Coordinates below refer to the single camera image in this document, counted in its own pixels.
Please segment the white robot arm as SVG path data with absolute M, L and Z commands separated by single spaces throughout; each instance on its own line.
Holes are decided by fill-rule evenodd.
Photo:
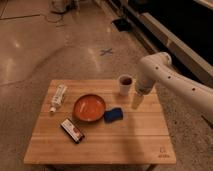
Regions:
M 135 91 L 148 95 L 156 82 L 186 100 L 213 124 L 213 89 L 178 74 L 171 69 L 172 59 L 166 52 L 142 57 L 138 62 Z

